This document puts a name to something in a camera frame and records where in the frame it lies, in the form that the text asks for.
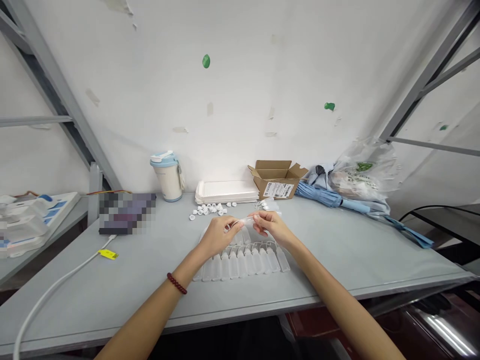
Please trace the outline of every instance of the cardboard box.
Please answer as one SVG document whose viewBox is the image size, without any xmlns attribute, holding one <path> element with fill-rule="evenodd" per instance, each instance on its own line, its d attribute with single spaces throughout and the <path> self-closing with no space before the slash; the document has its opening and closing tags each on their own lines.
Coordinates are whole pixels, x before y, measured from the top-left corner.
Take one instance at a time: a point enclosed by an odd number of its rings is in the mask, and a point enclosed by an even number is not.
<svg viewBox="0 0 480 360">
<path fill-rule="evenodd" d="M 257 160 L 255 168 L 249 166 L 260 200 L 274 197 L 276 200 L 291 199 L 299 181 L 309 171 L 298 163 L 290 167 L 290 160 Z"/>
</svg>

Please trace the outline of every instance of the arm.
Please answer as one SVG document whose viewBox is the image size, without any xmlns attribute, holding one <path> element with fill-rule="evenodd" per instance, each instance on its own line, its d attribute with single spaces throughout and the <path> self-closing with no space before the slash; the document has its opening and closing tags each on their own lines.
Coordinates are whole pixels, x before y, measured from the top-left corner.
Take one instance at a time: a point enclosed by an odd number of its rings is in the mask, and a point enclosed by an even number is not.
<svg viewBox="0 0 480 360">
<path fill-rule="evenodd" d="M 214 218 L 200 243 L 183 259 L 172 276 L 184 288 L 202 265 L 225 249 L 243 226 L 237 222 L 227 233 L 224 229 L 237 219 L 232 216 Z M 147 359 L 174 311 L 182 293 L 166 279 L 110 339 L 95 359 Z"/>
<path fill-rule="evenodd" d="M 336 323 L 365 360 L 403 359 L 402 353 L 365 308 L 340 284 L 307 247 L 289 230 L 276 212 L 253 214 L 254 228 L 269 231 L 288 250 L 315 288 Z"/>
</svg>

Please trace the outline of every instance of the bracelet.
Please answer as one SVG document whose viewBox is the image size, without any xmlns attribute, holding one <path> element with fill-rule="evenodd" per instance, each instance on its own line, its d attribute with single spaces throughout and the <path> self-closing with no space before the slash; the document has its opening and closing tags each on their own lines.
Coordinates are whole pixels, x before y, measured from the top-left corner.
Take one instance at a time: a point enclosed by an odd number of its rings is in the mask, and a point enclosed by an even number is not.
<svg viewBox="0 0 480 360">
<path fill-rule="evenodd" d="M 175 280 L 175 278 L 172 276 L 172 274 L 169 272 L 166 277 L 168 278 L 168 280 L 171 281 L 171 283 L 173 285 L 175 285 L 175 287 L 183 294 L 183 295 L 186 295 L 187 294 L 187 290 L 185 290 L 185 288 L 179 284 L 179 282 L 177 280 Z"/>
</svg>

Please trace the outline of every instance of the charging cable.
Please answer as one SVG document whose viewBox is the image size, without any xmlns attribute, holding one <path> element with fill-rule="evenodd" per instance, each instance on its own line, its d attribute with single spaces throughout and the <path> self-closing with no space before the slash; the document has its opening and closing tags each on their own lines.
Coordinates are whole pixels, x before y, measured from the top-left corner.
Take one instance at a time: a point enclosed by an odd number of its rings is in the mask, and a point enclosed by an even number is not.
<svg viewBox="0 0 480 360">
<path fill-rule="evenodd" d="M 108 237 L 108 241 L 105 243 L 105 245 L 102 246 L 102 248 L 100 250 L 103 250 L 105 249 L 108 244 L 110 244 L 110 242 L 115 239 L 117 237 L 117 235 L 110 235 Z M 87 260 L 85 260 L 85 262 L 81 263 L 80 265 L 78 265 L 76 268 L 74 268 L 73 270 L 71 270 L 70 272 L 66 273 L 65 275 L 63 275 L 61 278 L 59 278 L 57 281 L 55 281 L 52 286 L 50 286 L 48 288 L 47 291 L 45 291 L 45 293 L 41 296 L 40 299 L 38 299 L 38 301 L 36 302 L 36 304 L 33 306 L 33 308 L 31 309 L 30 313 L 28 314 L 28 316 L 26 317 L 25 321 L 23 322 L 23 324 L 21 325 L 21 328 L 20 328 L 20 331 L 18 332 L 18 335 L 16 336 L 16 340 L 15 340 L 15 346 L 13 347 L 13 360 L 20 360 L 20 344 L 22 343 L 22 338 L 24 337 L 24 333 L 25 333 L 25 330 L 27 330 L 27 327 L 29 326 L 29 322 L 30 320 L 32 320 L 32 317 L 35 315 L 35 313 L 37 312 L 37 310 L 39 309 L 39 307 L 42 305 L 42 303 L 44 302 L 45 298 L 49 295 L 50 292 L 52 292 L 58 285 L 60 285 L 64 280 L 68 279 L 69 277 L 71 277 L 73 274 L 75 274 L 78 270 L 80 270 L 81 268 L 83 268 L 85 265 L 87 265 L 94 257 L 96 257 L 98 255 L 98 251 L 96 253 L 94 253 L 91 257 L 89 257 Z"/>
</svg>

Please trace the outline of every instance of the plastic bag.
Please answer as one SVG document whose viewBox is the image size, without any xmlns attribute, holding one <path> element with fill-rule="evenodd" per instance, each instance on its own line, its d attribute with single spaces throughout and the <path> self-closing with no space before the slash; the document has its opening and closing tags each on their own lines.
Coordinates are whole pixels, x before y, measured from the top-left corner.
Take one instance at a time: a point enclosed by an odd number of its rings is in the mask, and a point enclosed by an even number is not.
<svg viewBox="0 0 480 360">
<path fill-rule="evenodd" d="M 401 168 L 391 143 L 369 137 L 357 140 L 338 158 L 328 182 L 345 198 L 381 201 L 398 189 Z"/>
</svg>

